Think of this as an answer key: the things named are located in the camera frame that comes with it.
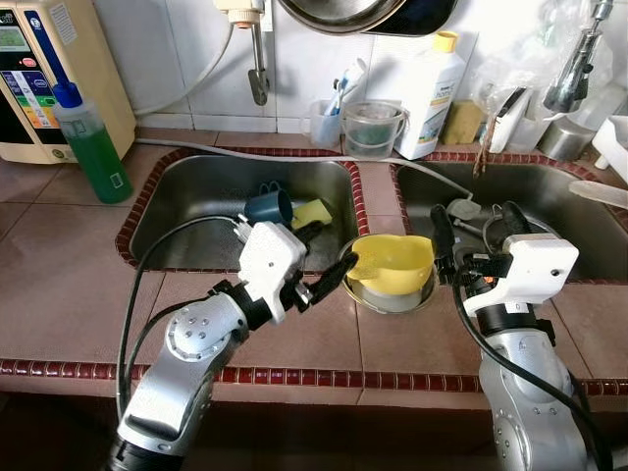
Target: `double sink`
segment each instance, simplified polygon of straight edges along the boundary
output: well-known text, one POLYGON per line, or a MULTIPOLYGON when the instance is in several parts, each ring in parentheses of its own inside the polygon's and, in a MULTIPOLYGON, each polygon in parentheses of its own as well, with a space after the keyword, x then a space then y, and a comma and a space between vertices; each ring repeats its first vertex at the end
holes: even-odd
MULTIPOLYGON (((568 191, 576 177, 549 166, 495 164, 474 180, 471 164, 424 165, 473 191, 474 201, 484 209, 468 224, 482 228, 492 216, 493 204, 513 200, 527 216, 552 227, 579 248, 572 280, 628 281, 628 234, 604 205, 568 191)), ((432 236, 432 206, 447 206, 451 200, 464 197, 451 186, 410 168, 400 168, 397 178, 412 231, 417 235, 432 236)), ((138 260, 160 235, 192 218, 237 215, 266 182, 278 182, 294 205, 323 200, 334 218, 310 243, 306 271, 328 268, 341 248, 358 236, 351 177, 343 165, 201 155, 184 158, 164 171, 132 235, 131 255, 138 260)), ((459 228, 455 232, 461 244, 483 246, 480 237, 459 228)), ((165 243, 151 257, 149 268, 234 271, 240 252, 241 244, 231 225, 204 223, 165 243)))

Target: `blue bottle cap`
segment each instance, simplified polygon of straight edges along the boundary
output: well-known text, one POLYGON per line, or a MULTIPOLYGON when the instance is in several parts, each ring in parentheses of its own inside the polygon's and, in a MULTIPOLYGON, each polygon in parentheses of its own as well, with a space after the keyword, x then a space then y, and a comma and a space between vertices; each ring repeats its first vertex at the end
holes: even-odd
POLYGON ((77 108, 77 106, 82 104, 79 89, 71 81, 57 83, 52 87, 52 92, 59 104, 64 108, 77 108))

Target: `yellow sponge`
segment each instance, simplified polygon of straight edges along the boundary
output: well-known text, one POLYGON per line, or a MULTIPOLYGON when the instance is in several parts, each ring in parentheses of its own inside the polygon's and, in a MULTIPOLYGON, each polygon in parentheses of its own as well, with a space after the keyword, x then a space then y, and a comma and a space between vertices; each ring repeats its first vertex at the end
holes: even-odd
POLYGON ((314 221, 321 221, 327 225, 332 222, 332 219, 332 215, 325 207, 325 204, 323 204, 323 201, 315 199, 294 209, 292 228, 294 230, 300 229, 314 221))

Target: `plastic bag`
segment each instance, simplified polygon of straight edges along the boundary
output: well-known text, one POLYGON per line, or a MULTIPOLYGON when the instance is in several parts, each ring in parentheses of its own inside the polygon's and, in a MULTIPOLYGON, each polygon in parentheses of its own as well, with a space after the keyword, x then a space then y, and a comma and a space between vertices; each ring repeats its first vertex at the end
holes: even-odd
MULTIPOLYGON (((548 0, 539 7, 537 22, 511 44, 485 60, 472 74, 471 98, 489 116, 494 115, 518 86, 533 88, 526 116, 551 114, 543 106, 550 85, 571 56, 581 30, 592 25, 590 0, 548 0)), ((589 95, 612 80, 612 51, 603 36, 593 55, 589 95)))

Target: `faucet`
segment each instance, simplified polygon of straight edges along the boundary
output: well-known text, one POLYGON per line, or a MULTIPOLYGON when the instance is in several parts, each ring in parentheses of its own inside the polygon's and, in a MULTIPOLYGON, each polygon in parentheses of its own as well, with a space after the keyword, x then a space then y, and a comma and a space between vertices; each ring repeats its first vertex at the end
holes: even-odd
POLYGON ((264 0, 214 0, 216 8, 227 14, 229 22, 242 29, 251 29, 253 36, 253 59, 255 69, 248 71, 253 100, 259 106, 268 101, 270 83, 264 68, 262 49, 261 16, 264 14, 264 0))
POLYGON ((587 97, 589 74, 593 70, 591 58, 602 35, 599 26, 608 18, 611 10, 612 0, 597 0, 592 14, 593 25, 582 30, 576 48, 543 100, 549 110, 556 113, 574 112, 587 97))

